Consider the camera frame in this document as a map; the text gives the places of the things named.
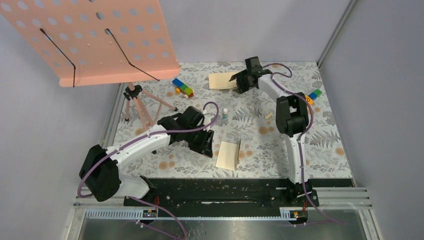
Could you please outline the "cream envelope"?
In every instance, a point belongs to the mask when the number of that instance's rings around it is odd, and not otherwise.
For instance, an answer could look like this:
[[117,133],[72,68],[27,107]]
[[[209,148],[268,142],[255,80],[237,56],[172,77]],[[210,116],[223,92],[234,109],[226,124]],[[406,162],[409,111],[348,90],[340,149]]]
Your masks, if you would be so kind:
[[210,90],[228,90],[237,87],[237,81],[230,81],[230,78],[238,72],[210,73],[208,75]]

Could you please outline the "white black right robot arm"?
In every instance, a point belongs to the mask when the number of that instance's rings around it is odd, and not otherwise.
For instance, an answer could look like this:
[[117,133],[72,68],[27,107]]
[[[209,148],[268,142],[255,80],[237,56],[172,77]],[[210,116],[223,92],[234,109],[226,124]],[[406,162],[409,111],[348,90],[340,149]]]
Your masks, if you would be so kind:
[[288,179],[287,201],[293,206],[309,201],[313,193],[308,183],[309,174],[305,170],[305,134],[311,123],[308,114],[306,96],[302,92],[294,93],[278,83],[272,72],[261,66],[257,56],[244,60],[246,69],[231,76],[230,81],[236,81],[235,92],[242,94],[252,88],[266,93],[276,103],[275,124],[283,135],[287,148]]

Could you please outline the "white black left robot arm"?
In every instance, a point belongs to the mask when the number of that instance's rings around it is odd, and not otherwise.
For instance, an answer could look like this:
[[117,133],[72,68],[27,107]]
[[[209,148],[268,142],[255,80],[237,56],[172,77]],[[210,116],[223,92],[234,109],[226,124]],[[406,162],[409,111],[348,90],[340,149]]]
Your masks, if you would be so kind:
[[214,131],[209,127],[219,116],[217,111],[207,123],[203,111],[189,106],[183,113],[159,119],[150,129],[123,143],[106,148],[94,145],[79,172],[78,197],[104,202],[129,196],[144,206],[152,204],[154,190],[142,177],[125,174],[125,168],[142,156],[177,142],[185,142],[191,151],[211,158]]

